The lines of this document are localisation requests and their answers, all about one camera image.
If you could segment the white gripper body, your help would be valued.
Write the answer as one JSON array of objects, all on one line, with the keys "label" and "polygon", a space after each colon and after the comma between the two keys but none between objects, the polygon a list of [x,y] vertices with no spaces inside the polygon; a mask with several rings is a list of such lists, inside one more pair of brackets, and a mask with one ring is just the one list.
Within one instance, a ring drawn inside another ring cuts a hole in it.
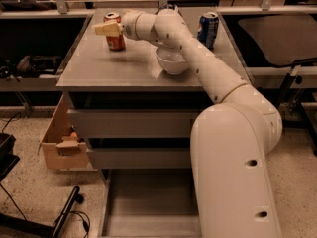
[{"label": "white gripper body", "polygon": [[121,20],[123,33],[132,40],[154,41],[157,38],[155,19],[154,14],[143,11],[129,11]]}]

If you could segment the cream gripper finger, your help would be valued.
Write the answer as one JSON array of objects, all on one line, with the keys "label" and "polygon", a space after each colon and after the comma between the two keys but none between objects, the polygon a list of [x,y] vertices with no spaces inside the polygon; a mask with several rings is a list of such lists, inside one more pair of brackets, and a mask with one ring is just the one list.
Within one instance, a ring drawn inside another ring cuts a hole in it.
[{"label": "cream gripper finger", "polygon": [[93,29],[99,36],[120,37],[122,35],[120,24],[116,20],[96,24]]}]

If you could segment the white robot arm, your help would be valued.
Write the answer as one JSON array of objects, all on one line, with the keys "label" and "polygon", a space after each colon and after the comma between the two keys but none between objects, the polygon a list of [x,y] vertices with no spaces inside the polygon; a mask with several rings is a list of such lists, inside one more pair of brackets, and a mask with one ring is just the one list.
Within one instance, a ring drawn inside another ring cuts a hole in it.
[{"label": "white robot arm", "polygon": [[278,110],[201,44],[177,10],[129,11],[94,31],[177,50],[212,100],[190,136],[202,237],[282,238],[265,164],[282,133]]}]

